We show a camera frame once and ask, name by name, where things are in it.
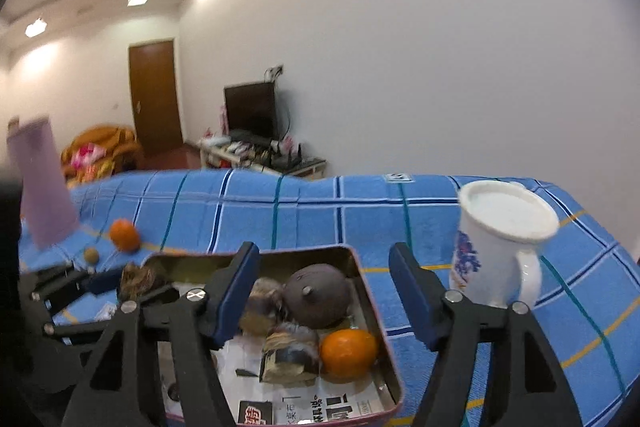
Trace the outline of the purple round turnip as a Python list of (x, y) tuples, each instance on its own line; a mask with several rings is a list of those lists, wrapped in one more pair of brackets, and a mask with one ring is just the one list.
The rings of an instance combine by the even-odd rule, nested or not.
[(341, 322), (352, 303), (345, 275), (325, 263), (293, 273), (283, 286), (282, 298), (292, 319), (311, 329)]

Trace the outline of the white floral mug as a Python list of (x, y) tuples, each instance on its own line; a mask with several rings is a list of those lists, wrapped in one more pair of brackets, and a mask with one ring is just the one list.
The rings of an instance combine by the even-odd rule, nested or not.
[(472, 303), (533, 308), (540, 295), (540, 250), (560, 220), (540, 196), (514, 182), (480, 180), (458, 192), (460, 220), (449, 287)]

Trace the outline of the pink electric kettle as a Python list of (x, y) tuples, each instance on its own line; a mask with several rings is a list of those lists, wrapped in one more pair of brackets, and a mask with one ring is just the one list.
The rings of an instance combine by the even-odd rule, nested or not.
[(38, 249), (75, 232), (76, 207), (55, 150), (50, 119), (39, 117), (13, 127), (6, 138), (9, 158), (23, 180), (22, 213)]

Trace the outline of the orange tangerine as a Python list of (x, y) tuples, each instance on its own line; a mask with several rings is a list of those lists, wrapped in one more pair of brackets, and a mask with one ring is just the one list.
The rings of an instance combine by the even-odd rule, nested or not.
[(123, 253), (133, 254), (141, 247), (141, 237), (134, 224), (124, 218), (113, 221), (108, 237), (114, 246)]
[(321, 340), (322, 372), (336, 381), (354, 381), (369, 373), (378, 357), (378, 342), (363, 329), (339, 329)]

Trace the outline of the black television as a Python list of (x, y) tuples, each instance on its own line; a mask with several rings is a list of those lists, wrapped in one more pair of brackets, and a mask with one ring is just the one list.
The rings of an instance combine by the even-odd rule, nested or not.
[(259, 138), (277, 138), (276, 84), (273, 81), (225, 87), (224, 104), (231, 132), (245, 131)]

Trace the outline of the wrinkled passion fruit back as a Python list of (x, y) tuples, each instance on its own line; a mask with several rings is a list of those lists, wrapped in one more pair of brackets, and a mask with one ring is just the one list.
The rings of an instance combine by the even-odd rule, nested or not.
[(127, 263), (122, 268), (117, 298), (121, 303), (127, 300), (137, 300), (165, 285), (165, 277), (158, 274), (153, 268)]

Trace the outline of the pink floral cushion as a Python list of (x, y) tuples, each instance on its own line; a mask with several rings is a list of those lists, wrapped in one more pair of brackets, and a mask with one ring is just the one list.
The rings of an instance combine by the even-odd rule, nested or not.
[(70, 158), (70, 165), (77, 170), (86, 169), (106, 155), (104, 147), (94, 143), (82, 144)]

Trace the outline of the blue checkered tablecloth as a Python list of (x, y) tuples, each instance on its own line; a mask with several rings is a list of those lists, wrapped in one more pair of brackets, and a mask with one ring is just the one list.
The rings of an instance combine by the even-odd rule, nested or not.
[[(96, 248), (104, 269), (126, 262), (107, 236), (118, 218), (134, 222), (142, 262), (155, 251), (218, 254), (251, 241), (262, 249), (344, 244), (366, 273), (405, 388), (397, 416), (412, 420), (435, 357), (416, 339), (388, 272), (388, 252), (407, 243), (426, 269), (446, 277), (464, 176), (337, 176), (320, 181), (244, 170), (120, 174), (72, 193), (80, 227), (47, 249), (20, 243), (24, 270), (80, 263)], [(624, 247), (570, 193), (525, 179), (560, 219), (542, 253), (535, 314), (562, 364), (582, 421), (603, 426), (639, 380), (639, 268)]]

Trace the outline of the brown wooden door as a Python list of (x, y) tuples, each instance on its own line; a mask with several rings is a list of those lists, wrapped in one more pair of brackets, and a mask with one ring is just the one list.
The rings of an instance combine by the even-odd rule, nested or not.
[(144, 153), (154, 156), (183, 144), (172, 40), (128, 49), (134, 127)]

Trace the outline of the cut purple yam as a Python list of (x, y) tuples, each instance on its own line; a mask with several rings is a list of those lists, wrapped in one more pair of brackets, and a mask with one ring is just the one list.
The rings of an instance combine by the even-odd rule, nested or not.
[(319, 369), (319, 336), (314, 329), (291, 322), (271, 329), (262, 345), (262, 383), (307, 384), (318, 377)]
[(246, 335), (267, 336), (287, 316), (283, 286), (270, 277), (259, 277), (245, 303), (239, 328)]

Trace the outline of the pink metal tin box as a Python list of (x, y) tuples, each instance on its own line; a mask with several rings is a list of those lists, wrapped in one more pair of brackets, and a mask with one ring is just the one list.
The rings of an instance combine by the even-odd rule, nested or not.
[(266, 251), (235, 336), (213, 354), (241, 426), (382, 426), (404, 391), (355, 251)]

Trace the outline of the white tv stand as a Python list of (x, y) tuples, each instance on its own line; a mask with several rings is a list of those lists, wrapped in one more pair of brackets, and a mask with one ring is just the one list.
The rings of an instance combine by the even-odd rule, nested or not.
[(273, 176), (297, 176), (307, 180), (322, 179), (328, 162), (305, 157), (299, 145), (282, 150), (279, 144), (269, 146), (232, 141), (228, 136), (209, 136), (196, 142), (202, 168), (245, 169)]

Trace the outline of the brown leather sofa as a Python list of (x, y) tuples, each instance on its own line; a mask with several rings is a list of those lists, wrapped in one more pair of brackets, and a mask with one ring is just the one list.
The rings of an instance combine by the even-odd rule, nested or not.
[(68, 187), (111, 178), (138, 170), (144, 153), (134, 129), (102, 124), (77, 135), (61, 153), (61, 166)]

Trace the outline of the small longan back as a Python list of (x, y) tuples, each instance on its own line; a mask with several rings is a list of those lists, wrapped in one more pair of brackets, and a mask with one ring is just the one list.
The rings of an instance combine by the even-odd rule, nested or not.
[(82, 257), (84, 257), (87, 265), (97, 265), (100, 262), (100, 253), (94, 247), (85, 248)]

